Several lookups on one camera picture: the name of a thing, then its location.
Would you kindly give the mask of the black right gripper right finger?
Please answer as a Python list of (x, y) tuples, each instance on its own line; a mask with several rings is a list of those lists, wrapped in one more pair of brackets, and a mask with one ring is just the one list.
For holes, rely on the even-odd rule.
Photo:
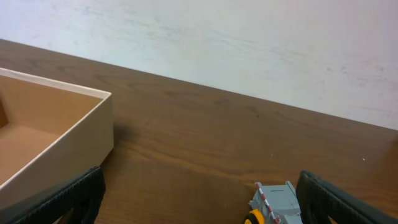
[(307, 170), (300, 172), (296, 196), (304, 224), (397, 224), (396, 218)]

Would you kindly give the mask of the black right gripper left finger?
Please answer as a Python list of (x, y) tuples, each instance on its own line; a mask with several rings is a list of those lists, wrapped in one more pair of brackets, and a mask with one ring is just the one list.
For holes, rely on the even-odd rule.
[(106, 191), (103, 170), (96, 166), (81, 176), (53, 186), (1, 210), (1, 223), (94, 223)]

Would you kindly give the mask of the yellow grey toy truck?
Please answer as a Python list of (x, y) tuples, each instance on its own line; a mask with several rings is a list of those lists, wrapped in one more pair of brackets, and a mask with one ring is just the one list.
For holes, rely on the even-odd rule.
[(256, 192), (249, 201), (251, 211), (244, 224), (302, 224), (295, 188), (290, 181), (283, 185), (255, 183)]

